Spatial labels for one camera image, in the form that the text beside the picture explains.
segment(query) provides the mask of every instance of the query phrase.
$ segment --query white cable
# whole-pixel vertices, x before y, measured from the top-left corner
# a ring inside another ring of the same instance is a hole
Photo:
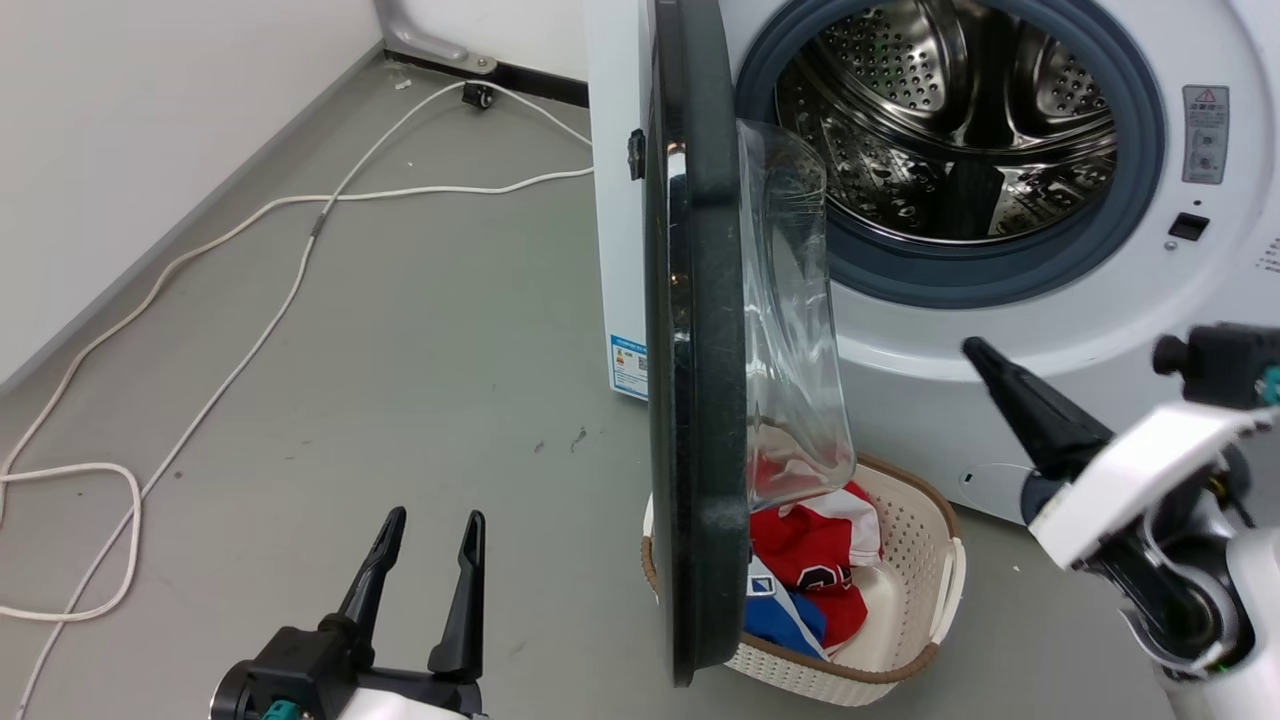
[[[511,91],[508,91],[508,90],[506,90],[503,87],[499,87],[497,85],[489,83],[489,82],[483,82],[483,81],[471,81],[471,82],[474,85],[483,85],[483,86],[486,86],[486,87],[492,87],[492,88],[494,88],[494,90],[497,90],[497,91],[499,91],[499,92],[502,92],[502,94],[504,94],[504,95],[507,95],[507,96],[509,96],[509,97],[512,97],[512,99],[522,102],[524,105],[527,105],[529,108],[532,108],[534,110],[536,110],[538,113],[543,114],[552,123],[554,123],[559,128],[564,129],[566,132],[568,132],[570,135],[572,135],[577,140],[581,140],[588,146],[591,145],[590,140],[588,140],[582,135],[575,132],[572,128],[570,128],[568,126],[566,126],[564,123],[562,123],[558,118],[556,118],[554,115],[552,115],[550,113],[548,113],[543,108],[540,108],[540,106],[530,102],[529,100],[525,100],[524,97],[521,97],[521,96],[518,96],[518,95],[516,95],[516,94],[513,94],[513,92],[511,92]],[[163,273],[160,273],[160,277],[156,279],[155,284],[151,287],[151,292],[147,293],[146,300],[143,300],[141,305],[138,305],[123,320],[120,320],[114,327],[111,327],[111,329],[109,329],[105,333],[102,333],[101,336],[99,336],[97,340],[95,340],[93,342],[91,342],[87,346],[84,346],[84,348],[81,350],[79,354],[77,354],[76,357],[72,360],[70,365],[67,368],[67,373],[63,375],[61,383],[58,384],[58,388],[54,391],[52,396],[49,398],[49,402],[45,404],[45,409],[41,410],[40,415],[37,415],[36,420],[31,424],[31,427],[27,428],[27,432],[22,436],[22,438],[18,441],[18,443],[14,445],[14,447],[13,447],[12,451],[9,451],[9,455],[4,459],[4,462],[0,464],[0,523],[4,521],[4,507],[5,507],[4,496],[5,496],[5,488],[8,487],[9,483],[27,482],[27,480],[41,480],[41,479],[51,479],[51,478],[65,478],[65,477],[69,477],[69,475],[76,475],[76,474],[82,474],[82,473],[88,473],[88,471],[96,471],[96,470],[104,470],[104,471],[109,471],[109,473],[115,473],[115,474],[123,477],[129,483],[129,491],[131,491],[131,493],[133,496],[133,506],[129,509],[128,512],[124,514],[124,518],[120,519],[120,523],[119,523],[119,525],[116,525],[115,532],[111,533],[111,537],[106,541],[106,544],[102,546],[102,550],[99,551],[97,557],[93,559],[93,562],[90,565],[88,571],[84,573],[83,578],[81,578],[79,584],[76,587],[76,592],[72,594],[72,598],[67,603],[67,609],[63,612],[35,612],[35,611],[28,611],[28,610],[19,610],[19,609],[15,609],[15,607],[0,606],[0,615],[8,615],[10,618],[20,618],[20,619],[26,619],[26,620],[40,620],[40,621],[56,623],[58,624],[54,628],[54,632],[49,635],[49,641],[45,643],[44,650],[41,650],[40,656],[36,660],[36,666],[35,666],[35,669],[31,673],[31,678],[28,678],[28,680],[27,680],[27,687],[23,691],[22,700],[18,703],[18,711],[15,714],[15,720],[22,720],[26,716],[27,706],[31,702],[31,696],[32,696],[32,692],[35,691],[36,682],[40,679],[40,673],[41,673],[41,670],[44,670],[45,662],[49,660],[49,653],[50,653],[50,651],[52,651],[54,644],[58,642],[58,638],[61,635],[61,632],[67,626],[67,623],[77,623],[77,621],[82,621],[82,620],[90,620],[92,618],[99,618],[101,615],[105,615],[105,614],[110,612],[116,605],[120,603],[122,600],[124,600],[124,596],[128,593],[129,587],[133,583],[133,575],[134,575],[134,573],[137,570],[138,544],[140,544],[140,539],[141,539],[141,525],[142,525],[142,501],[146,498],[146,496],[155,487],[156,482],[161,477],[164,477],[165,471],[169,469],[169,465],[172,465],[173,461],[174,461],[174,459],[177,459],[178,454],[182,451],[182,448],[191,439],[191,436],[196,432],[196,429],[200,427],[200,424],[205,420],[205,418],[209,415],[210,410],[214,409],[214,405],[218,404],[218,401],[223,397],[223,395],[232,386],[232,383],[236,382],[236,378],[238,378],[239,374],[244,370],[244,368],[248,366],[250,361],[253,360],[253,356],[257,355],[257,351],[262,348],[262,345],[266,342],[266,340],[275,331],[275,327],[284,318],[284,314],[289,310],[289,306],[293,304],[293,299],[298,293],[298,288],[302,287],[302,278],[306,275],[307,263],[311,259],[311,251],[315,247],[316,238],[320,236],[321,228],[324,225],[324,222],[325,222],[325,219],[328,217],[329,210],[333,208],[333,205],[337,201],[339,201],[339,200],[342,200],[342,201],[379,200],[379,199],[387,199],[387,197],[406,197],[406,196],[411,196],[411,195],[428,195],[428,193],[435,193],[435,192],[460,192],[460,193],[474,193],[474,195],[503,195],[503,193],[507,193],[507,192],[515,192],[517,190],[521,190],[521,188],[525,188],[525,187],[529,187],[531,184],[536,184],[536,183],[540,183],[540,182],[547,182],[547,181],[552,181],[552,179],[561,179],[561,178],[582,177],[582,176],[590,174],[593,172],[593,168],[584,168],[581,170],[567,170],[567,172],[558,172],[558,173],[548,173],[548,174],[544,174],[544,176],[538,176],[535,178],[529,178],[526,181],[517,182],[515,184],[508,184],[506,187],[428,186],[428,187],[412,187],[412,188],[406,188],[406,190],[393,190],[393,191],[385,191],[385,192],[367,192],[367,193],[360,193],[360,195],[342,195],[342,191],[347,188],[347,186],[351,183],[352,178],[355,178],[356,173],[360,172],[360,169],[365,165],[366,161],[369,161],[369,159],[374,155],[374,152],[378,151],[378,149],[381,147],[381,145],[387,141],[387,138],[389,138],[397,129],[399,129],[401,126],[403,126],[411,117],[413,117],[415,113],[417,113],[419,110],[421,110],[428,102],[435,100],[436,97],[444,95],[445,92],[449,92],[452,90],[457,90],[458,87],[462,87],[463,85],[466,85],[466,83],[463,83],[463,82],[453,83],[453,85],[451,85],[451,86],[448,86],[448,87],[445,87],[445,88],[443,88],[443,90],[440,90],[438,92],[431,94],[426,100],[422,100],[421,102],[419,102],[417,105],[415,105],[412,110],[410,110],[408,113],[406,113],[404,117],[401,118],[401,120],[398,123],[396,123],[394,126],[392,126],[392,128],[389,131],[387,131],[387,133],[384,133],[378,140],[378,142],[375,142],[374,146],[369,149],[367,152],[365,152],[364,158],[361,158],[360,161],[356,163],[356,165],[351,169],[351,172],[347,173],[347,177],[344,177],[342,179],[342,182],[333,191],[333,193],[330,193],[330,195],[298,195],[298,196],[293,196],[293,197],[280,197],[278,200],[273,200],[271,202],[268,202],[266,205],[264,205],[257,213],[253,213],[252,215],[250,215],[248,219],[246,219],[241,224],[236,225],[236,228],[233,228],[227,234],[224,234],[224,236],[219,237],[218,240],[214,240],[212,242],[209,242],[209,243],[206,243],[206,245],[204,245],[201,247],[197,247],[197,249],[195,249],[195,250],[192,250],[189,252],[186,252],[182,256],[179,256],[178,259],[175,259],[173,263],[169,264],[169,266],[166,266],[164,269]],[[160,288],[164,287],[165,282],[169,279],[170,275],[173,275],[174,270],[177,270],[179,266],[182,266],[187,261],[193,260],[193,259],[198,258],[200,255],[204,255],[205,252],[209,252],[210,250],[212,250],[212,249],[223,245],[224,242],[232,240],[233,237],[238,236],[241,232],[243,232],[251,224],[253,224],[260,218],[262,218],[262,215],[266,215],[268,213],[270,213],[271,210],[274,210],[276,208],[283,208],[285,205],[294,205],[294,204],[298,204],[298,202],[321,202],[321,201],[325,202],[324,209],[320,211],[320,217],[317,218],[316,224],[314,225],[314,228],[311,231],[311,234],[307,238],[306,247],[302,251],[302,259],[301,259],[301,261],[298,264],[297,277],[294,277],[294,279],[293,279],[293,286],[289,288],[289,292],[288,292],[288,295],[284,299],[284,304],[280,305],[280,309],[275,313],[275,316],[271,318],[270,323],[268,323],[266,329],[262,331],[261,336],[259,336],[257,342],[253,343],[253,346],[244,355],[244,357],[239,361],[239,364],[237,364],[236,368],[232,370],[232,373],[227,377],[227,379],[223,380],[221,386],[219,386],[218,389],[214,392],[214,395],[209,398],[209,401],[205,402],[205,406],[200,410],[200,413],[196,414],[196,418],[191,421],[191,424],[187,427],[187,429],[178,438],[178,442],[173,446],[173,450],[170,450],[169,454],[165,456],[165,459],[160,462],[160,466],[156,468],[155,473],[151,475],[151,479],[147,480],[146,486],[143,486],[143,487],[140,488],[138,487],[138,480],[133,475],[133,473],[131,473],[127,468],[124,468],[122,465],[116,465],[114,462],[81,462],[81,464],[76,464],[76,465],[64,465],[64,466],[60,466],[60,468],[49,468],[49,469],[45,469],[45,470],[32,470],[32,471],[28,471],[28,473],[12,473],[13,465],[18,460],[18,456],[22,454],[22,451],[27,447],[27,445],[35,437],[36,432],[40,430],[40,428],[41,428],[41,425],[44,425],[45,420],[49,419],[49,415],[54,411],[54,407],[58,406],[58,402],[63,398],[63,395],[67,392],[67,387],[70,384],[72,378],[76,375],[76,372],[79,369],[81,364],[84,361],[84,357],[87,357],[90,352],[92,352],[99,346],[101,346],[104,342],[106,342],[108,340],[110,340],[111,336],[114,336],[115,333],[120,332],[125,325],[128,325],[129,323],[132,323],[134,319],[138,318],[138,315],[141,315],[147,307],[150,307],[151,302],[159,295]],[[79,602],[81,597],[84,594],[84,589],[88,587],[88,583],[93,578],[93,574],[101,566],[102,560],[106,557],[108,552],[110,552],[111,547],[114,547],[115,541],[118,541],[120,538],[120,536],[124,533],[124,528],[127,525],[131,525],[131,520],[132,520],[132,533],[131,533],[131,537],[129,537],[129,560],[128,560],[128,565],[125,566],[125,570],[124,570],[124,579],[120,583],[120,588],[115,592],[115,594],[111,597],[111,600],[106,601],[101,606],[95,607],[92,610],[82,611],[82,612],[74,612],[76,605]]]

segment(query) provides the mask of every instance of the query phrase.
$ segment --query floor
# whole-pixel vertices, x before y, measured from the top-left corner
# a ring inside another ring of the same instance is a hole
[[[412,86],[396,90],[403,79]],[[329,191],[443,78],[381,61],[221,199],[161,261],[284,195]],[[585,132],[585,110],[545,102]],[[499,186],[590,164],[499,100],[421,113],[353,190]],[[489,518],[493,717],[1128,717],[1170,711],[1101,580],[1052,568],[1025,532],[963,512],[970,570],[951,637],[872,708],[790,696],[717,667],[664,676],[639,564],[645,406],[607,389],[590,178],[502,197],[339,206],[293,310],[146,505],[140,574],[106,618],[68,629],[28,717],[204,717],[223,673],[280,625],[337,607],[387,514],[408,507],[387,585],[380,665],[425,667],[472,507]],[[18,470],[116,461],[150,475],[283,300],[315,208],[273,213],[198,260],[97,351]],[[8,447],[70,352],[138,302],[116,297],[0,407]],[[10,489],[0,602],[60,609],[128,507],[118,479]],[[82,606],[119,583],[119,543]],[[0,620],[12,711],[49,626]]]

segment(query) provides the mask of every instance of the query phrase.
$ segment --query teal connector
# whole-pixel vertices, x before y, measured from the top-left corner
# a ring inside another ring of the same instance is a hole
[[[271,703],[262,720],[302,720],[302,708],[287,700],[278,700]]]
[[[1280,365],[1271,365],[1262,372],[1262,402],[1280,405]]]

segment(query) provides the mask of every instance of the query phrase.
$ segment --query white wall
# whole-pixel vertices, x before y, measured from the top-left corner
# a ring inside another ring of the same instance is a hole
[[[424,32],[503,63],[586,81],[584,0],[401,1]]]
[[[0,386],[379,38],[371,0],[0,3]]]

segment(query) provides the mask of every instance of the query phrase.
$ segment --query laundry basket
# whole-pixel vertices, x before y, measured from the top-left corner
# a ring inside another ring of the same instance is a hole
[[[777,688],[847,707],[884,697],[933,661],[951,629],[965,579],[965,551],[955,511],[937,491],[865,455],[858,459],[854,482],[876,505],[884,548],[881,564],[854,569],[854,583],[867,602],[867,624],[831,662],[745,633],[737,653],[727,662]],[[657,594],[652,536],[650,497],[640,556]]]

